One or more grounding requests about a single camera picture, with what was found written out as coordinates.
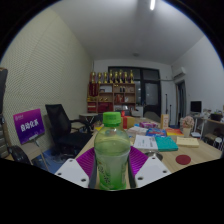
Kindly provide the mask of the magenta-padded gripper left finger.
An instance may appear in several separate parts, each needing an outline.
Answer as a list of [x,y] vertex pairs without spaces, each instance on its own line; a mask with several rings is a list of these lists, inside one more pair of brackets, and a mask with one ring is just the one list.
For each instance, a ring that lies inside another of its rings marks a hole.
[[75,159],[68,159],[55,173],[80,187],[94,189],[97,186],[95,152],[90,148]]

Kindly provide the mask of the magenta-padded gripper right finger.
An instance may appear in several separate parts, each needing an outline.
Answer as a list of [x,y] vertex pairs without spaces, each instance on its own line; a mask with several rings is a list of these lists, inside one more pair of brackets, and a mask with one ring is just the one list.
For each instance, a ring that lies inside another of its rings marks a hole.
[[156,155],[148,157],[131,147],[128,158],[128,175],[131,188],[140,188],[157,181],[171,172]]

